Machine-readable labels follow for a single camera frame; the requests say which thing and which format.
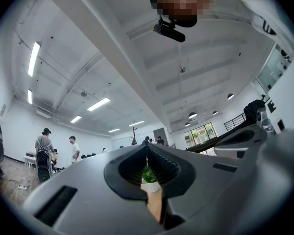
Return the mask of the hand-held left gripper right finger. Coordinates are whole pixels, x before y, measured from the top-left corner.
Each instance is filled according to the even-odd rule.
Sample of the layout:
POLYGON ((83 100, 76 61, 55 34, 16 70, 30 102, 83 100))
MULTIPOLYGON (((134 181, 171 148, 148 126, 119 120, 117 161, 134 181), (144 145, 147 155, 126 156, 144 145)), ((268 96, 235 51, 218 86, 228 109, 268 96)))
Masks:
POLYGON ((160 224, 148 235, 243 235, 250 156, 200 155, 148 146, 148 164, 162 188, 160 224))

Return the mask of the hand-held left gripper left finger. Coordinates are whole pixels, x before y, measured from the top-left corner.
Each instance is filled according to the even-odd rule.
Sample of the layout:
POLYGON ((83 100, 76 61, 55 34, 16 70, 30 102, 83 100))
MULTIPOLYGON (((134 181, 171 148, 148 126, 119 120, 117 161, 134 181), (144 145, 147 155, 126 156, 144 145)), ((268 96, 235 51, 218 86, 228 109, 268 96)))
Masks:
POLYGON ((83 159, 38 186, 23 204, 33 235, 160 235, 147 193, 124 174, 146 162, 135 145, 83 159))

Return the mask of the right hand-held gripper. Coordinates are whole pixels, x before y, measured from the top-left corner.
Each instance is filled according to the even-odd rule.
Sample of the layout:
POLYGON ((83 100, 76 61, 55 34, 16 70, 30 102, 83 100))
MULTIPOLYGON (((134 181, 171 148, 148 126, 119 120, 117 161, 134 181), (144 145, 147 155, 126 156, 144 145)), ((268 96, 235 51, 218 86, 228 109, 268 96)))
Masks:
MULTIPOLYGON (((294 58, 269 90, 266 111, 275 133, 294 130, 294 58)), ((241 128, 214 146, 217 156, 242 159, 244 153, 267 140, 267 132, 258 125, 241 128)))

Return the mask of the black metal railing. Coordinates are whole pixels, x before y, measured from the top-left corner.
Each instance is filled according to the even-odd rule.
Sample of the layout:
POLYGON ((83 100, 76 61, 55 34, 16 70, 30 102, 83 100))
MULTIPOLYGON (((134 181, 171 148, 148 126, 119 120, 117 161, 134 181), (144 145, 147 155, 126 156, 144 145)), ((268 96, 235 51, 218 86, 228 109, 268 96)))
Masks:
POLYGON ((242 113, 242 114, 236 116, 235 118, 224 123, 224 126, 227 131, 230 131, 230 130, 236 128, 237 126, 241 125, 242 123, 244 123, 245 120, 246 120, 245 113, 242 113))

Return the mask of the large glass window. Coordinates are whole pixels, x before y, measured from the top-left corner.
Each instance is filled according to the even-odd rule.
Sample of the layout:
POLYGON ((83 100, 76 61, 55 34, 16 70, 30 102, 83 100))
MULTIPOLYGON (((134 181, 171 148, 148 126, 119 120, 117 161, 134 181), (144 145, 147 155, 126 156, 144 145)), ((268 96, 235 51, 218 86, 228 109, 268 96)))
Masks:
POLYGON ((217 136, 212 123, 185 132, 183 135, 187 148, 203 144, 217 136))

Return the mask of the dark jacket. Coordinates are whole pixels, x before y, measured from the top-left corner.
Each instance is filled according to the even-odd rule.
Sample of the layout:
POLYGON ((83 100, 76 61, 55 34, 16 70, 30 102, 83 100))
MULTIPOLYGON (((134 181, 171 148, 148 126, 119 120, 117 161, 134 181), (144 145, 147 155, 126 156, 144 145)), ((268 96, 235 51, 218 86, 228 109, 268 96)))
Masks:
POLYGON ((244 114, 246 118, 246 122, 249 124, 254 124, 257 120, 257 111, 258 109, 265 108, 265 103, 262 100, 255 100, 249 103, 244 108, 244 114))

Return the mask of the green plant in white pot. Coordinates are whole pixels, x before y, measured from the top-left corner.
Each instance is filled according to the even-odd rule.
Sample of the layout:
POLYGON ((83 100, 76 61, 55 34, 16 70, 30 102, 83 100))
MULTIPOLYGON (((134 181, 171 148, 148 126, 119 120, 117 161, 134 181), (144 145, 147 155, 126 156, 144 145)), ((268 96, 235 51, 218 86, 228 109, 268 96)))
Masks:
POLYGON ((146 165, 143 171, 142 180, 143 184, 146 185, 145 188, 148 192, 158 192, 161 189, 156 177, 148 165, 146 165))

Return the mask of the black backpack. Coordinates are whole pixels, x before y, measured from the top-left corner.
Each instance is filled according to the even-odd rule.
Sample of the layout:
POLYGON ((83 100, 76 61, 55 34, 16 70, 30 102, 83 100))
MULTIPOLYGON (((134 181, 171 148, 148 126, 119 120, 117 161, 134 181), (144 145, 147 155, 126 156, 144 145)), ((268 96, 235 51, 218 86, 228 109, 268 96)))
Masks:
POLYGON ((38 167, 50 167, 50 155, 47 150, 39 149, 36 156, 36 163, 38 167))

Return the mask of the white power strip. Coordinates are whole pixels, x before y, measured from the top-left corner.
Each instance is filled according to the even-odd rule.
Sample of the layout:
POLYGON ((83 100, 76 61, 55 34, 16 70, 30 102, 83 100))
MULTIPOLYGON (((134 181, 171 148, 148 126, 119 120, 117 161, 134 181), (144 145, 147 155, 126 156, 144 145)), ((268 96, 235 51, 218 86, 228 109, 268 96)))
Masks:
POLYGON ((17 190, 23 190, 23 191, 25 191, 27 194, 29 194, 29 193, 30 193, 30 186, 15 185, 15 186, 13 187, 13 190, 14 190, 14 191, 17 191, 17 190))

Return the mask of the white low table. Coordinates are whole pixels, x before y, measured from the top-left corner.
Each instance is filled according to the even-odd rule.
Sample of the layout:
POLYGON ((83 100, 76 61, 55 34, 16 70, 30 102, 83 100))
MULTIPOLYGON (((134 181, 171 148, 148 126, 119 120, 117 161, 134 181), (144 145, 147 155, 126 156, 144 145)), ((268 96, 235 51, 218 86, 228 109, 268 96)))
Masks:
POLYGON ((24 163, 27 168, 34 168, 36 166, 36 154, 27 152, 24 156, 24 163))

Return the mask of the person's white shirt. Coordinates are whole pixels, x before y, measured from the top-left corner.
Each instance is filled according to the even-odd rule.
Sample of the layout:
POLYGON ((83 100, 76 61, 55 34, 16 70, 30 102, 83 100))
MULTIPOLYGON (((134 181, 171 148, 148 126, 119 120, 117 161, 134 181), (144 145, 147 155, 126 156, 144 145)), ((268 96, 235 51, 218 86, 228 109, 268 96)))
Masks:
POLYGON ((277 0, 240 0, 250 10, 251 24, 284 51, 294 54, 294 24, 277 0))

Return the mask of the glass wall partition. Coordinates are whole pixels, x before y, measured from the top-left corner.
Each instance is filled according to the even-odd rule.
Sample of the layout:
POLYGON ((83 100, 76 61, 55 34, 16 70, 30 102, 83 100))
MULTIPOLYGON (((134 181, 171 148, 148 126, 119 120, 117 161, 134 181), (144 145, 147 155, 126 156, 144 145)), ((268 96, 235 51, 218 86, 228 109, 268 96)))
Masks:
POLYGON ((290 56, 274 44, 255 81, 261 87, 260 93, 267 95, 292 62, 290 56))

